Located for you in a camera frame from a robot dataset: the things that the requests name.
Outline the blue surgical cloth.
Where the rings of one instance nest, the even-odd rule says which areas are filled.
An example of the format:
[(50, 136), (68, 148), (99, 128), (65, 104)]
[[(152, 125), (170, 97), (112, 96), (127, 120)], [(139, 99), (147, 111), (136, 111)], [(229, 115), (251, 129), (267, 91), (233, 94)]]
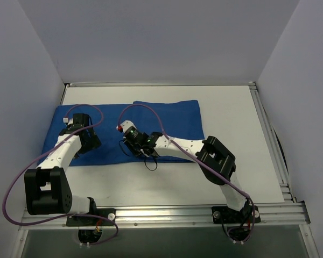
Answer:
[(104, 120), (94, 128), (102, 145), (100, 148), (80, 155), (71, 162), (71, 166), (102, 166), (109, 164), (142, 162), (142, 158), (134, 157), (126, 147), (120, 148), (122, 134), (116, 130), (117, 122), (130, 120), (140, 132), (151, 134), (164, 130), (168, 135), (189, 140), (204, 139), (199, 103), (196, 100), (171, 104), (147, 103), (136, 101), (135, 106), (124, 111), (126, 104), (103, 104), (94, 107), (72, 105), (58, 106), (47, 132), (43, 152), (50, 150), (57, 142), (59, 133), (65, 124), (64, 115), (69, 112), (86, 113), (94, 123)]

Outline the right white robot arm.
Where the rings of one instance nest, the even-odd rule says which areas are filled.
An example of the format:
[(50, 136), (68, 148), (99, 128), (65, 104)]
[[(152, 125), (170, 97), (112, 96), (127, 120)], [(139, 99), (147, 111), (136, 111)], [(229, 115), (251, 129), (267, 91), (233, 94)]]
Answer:
[(236, 175), (235, 156), (216, 137), (188, 140), (159, 132), (148, 135), (138, 131), (131, 122), (117, 129), (123, 133), (123, 143), (136, 157), (169, 156), (197, 163), (205, 178), (220, 187), (231, 220), (242, 221), (251, 211), (249, 196), (242, 190)]

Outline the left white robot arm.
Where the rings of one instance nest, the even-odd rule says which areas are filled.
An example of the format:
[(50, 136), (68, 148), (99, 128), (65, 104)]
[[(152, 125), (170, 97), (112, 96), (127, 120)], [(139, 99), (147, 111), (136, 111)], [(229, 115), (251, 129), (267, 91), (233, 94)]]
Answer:
[(88, 114), (76, 113), (61, 130), (55, 150), (35, 169), (24, 174), (27, 211), (30, 215), (79, 214), (85, 225), (97, 221), (98, 212), (91, 197), (73, 195), (66, 177), (72, 160), (101, 146)]

